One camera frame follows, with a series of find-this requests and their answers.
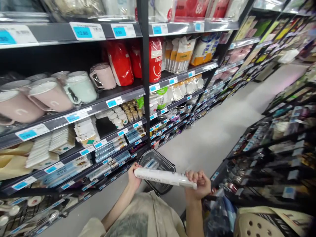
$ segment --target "product tube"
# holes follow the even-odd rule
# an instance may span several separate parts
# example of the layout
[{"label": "product tube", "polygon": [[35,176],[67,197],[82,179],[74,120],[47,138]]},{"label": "product tube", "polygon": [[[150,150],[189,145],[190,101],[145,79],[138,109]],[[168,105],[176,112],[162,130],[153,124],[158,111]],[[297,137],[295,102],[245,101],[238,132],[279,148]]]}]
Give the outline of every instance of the product tube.
[{"label": "product tube", "polygon": [[198,186],[196,183],[191,182],[185,176],[185,174],[170,172],[170,171],[161,171],[161,170],[152,170],[146,168],[137,168],[134,171],[134,174],[137,178],[170,184],[174,186],[182,186],[187,188],[197,189]]}]

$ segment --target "red and white package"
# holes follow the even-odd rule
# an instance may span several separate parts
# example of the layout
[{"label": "red and white package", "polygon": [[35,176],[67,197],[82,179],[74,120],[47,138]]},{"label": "red and white package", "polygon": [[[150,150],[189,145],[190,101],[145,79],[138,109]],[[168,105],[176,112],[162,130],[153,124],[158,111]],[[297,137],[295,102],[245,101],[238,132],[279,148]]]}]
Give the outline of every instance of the red and white package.
[{"label": "red and white package", "polygon": [[159,38],[149,40],[149,83],[156,83],[161,78],[162,45]]},{"label": "red and white package", "polygon": [[197,20],[205,17],[210,0],[178,0],[174,15],[174,21]]},{"label": "red and white package", "polygon": [[154,8],[155,22],[168,22],[172,18],[174,0],[155,0]]},{"label": "red and white package", "polygon": [[133,84],[132,64],[124,41],[106,41],[106,49],[116,84],[119,86]]},{"label": "red and white package", "polygon": [[131,56],[133,74],[136,78],[142,78],[142,64],[141,64],[141,42],[140,40],[131,40],[129,55]]}]

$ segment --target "person's right hand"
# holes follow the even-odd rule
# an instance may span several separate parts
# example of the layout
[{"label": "person's right hand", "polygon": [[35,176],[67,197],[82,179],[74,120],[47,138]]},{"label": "person's right hand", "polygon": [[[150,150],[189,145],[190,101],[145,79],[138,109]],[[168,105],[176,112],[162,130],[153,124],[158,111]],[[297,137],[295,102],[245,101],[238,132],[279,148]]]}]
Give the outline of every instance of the person's right hand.
[{"label": "person's right hand", "polygon": [[201,200],[211,192],[211,180],[204,174],[204,171],[186,171],[189,181],[195,182],[197,189],[185,188],[185,198],[187,202]]},{"label": "person's right hand", "polygon": [[137,178],[134,175],[134,170],[136,170],[138,167],[142,166],[135,162],[128,170],[128,185],[133,189],[133,191],[136,191],[139,188],[139,185],[142,181],[140,178]]}]

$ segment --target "floor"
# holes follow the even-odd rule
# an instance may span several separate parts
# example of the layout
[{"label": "floor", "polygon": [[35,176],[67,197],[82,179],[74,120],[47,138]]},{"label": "floor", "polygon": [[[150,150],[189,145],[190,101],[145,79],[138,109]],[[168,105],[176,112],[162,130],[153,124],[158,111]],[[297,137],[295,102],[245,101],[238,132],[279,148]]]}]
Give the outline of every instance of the floor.
[{"label": "floor", "polygon": [[[261,113],[274,96],[299,78],[305,69],[303,65],[287,65],[262,83],[249,83],[158,151],[176,165],[177,172],[203,169],[211,177],[246,128],[261,119]],[[91,217],[102,219],[108,213],[127,182],[127,174],[122,175],[39,236],[77,237]],[[185,209],[183,188],[173,187],[162,198],[182,214]]]}]

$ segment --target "store aisle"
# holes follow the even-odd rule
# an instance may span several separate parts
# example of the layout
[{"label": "store aisle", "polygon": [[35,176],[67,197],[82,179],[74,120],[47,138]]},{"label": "store aisle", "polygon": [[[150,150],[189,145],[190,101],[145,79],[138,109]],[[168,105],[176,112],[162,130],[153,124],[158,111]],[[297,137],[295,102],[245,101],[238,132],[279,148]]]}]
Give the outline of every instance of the store aisle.
[{"label": "store aisle", "polygon": [[[299,78],[305,68],[301,65],[283,66],[265,82],[248,84],[158,151],[176,165],[177,172],[203,169],[210,177],[246,128],[263,117],[261,113],[274,96]],[[39,236],[77,237],[91,217],[102,219],[108,213],[127,182],[127,174],[122,175]],[[182,214],[185,209],[183,188],[173,187],[162,198],[179,215]]]}]

